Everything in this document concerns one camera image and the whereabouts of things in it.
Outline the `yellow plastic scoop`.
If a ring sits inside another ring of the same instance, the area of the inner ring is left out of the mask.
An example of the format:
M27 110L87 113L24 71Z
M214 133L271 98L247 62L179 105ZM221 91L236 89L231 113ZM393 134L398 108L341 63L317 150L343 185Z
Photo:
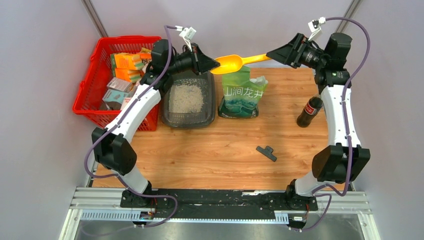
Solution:
M220 66L213 68L210 72L214 75L230 74L239 71L244 65L269 60L271 60L271 58L269 58L266 54L253 55L249 57L241 57L236 54L221 56L215 59Z

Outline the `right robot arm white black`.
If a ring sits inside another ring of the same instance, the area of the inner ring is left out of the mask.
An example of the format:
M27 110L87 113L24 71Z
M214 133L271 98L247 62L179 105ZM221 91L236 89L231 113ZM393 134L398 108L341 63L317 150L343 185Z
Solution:
M301 33L287 44L271 50L266 56L283 65L307 66L315 71L314 81L325 112L328 144L317 153L311 171L287 186L283 201L291 210L304 209L316 200L314 193L335 184L347 191L371 158L370 150L361 146L355 132L351 110L351 78L344 65L352 38L333 33L324 49Z

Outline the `black bag clip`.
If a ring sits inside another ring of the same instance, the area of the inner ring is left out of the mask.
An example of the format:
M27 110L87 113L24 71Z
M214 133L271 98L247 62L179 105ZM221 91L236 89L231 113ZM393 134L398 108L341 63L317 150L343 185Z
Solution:
M273 162L277 161L277 157L273 154L274 149L267 145L265 148L261 146L257 146L256 150L261 153L262 155L266 156L268 159L270 159Z

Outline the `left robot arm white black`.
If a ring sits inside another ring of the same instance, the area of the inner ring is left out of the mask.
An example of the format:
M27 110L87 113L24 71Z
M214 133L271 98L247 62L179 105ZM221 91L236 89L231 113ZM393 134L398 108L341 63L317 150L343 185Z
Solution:
M196 75L207 73L220 63L204 54L196 43L185 45L178 53L169 39L153 44L151 62L129 103L105 128L95 128L89 151L95 161L117 177L133 193L140 207L148 207L155 195L151 183L137 168L137 154L131 146L132 139L148 113L160 103L173 84L173 75L192 71Z

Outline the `green litter bag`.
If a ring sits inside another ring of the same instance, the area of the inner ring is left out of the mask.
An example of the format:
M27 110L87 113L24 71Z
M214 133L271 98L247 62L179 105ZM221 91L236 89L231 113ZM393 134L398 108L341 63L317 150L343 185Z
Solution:
M250 119L259 115L258 103L268 86L264 76L251 77L251 69L243 66L239 71L222 76L223 98L218 115L228 119Z

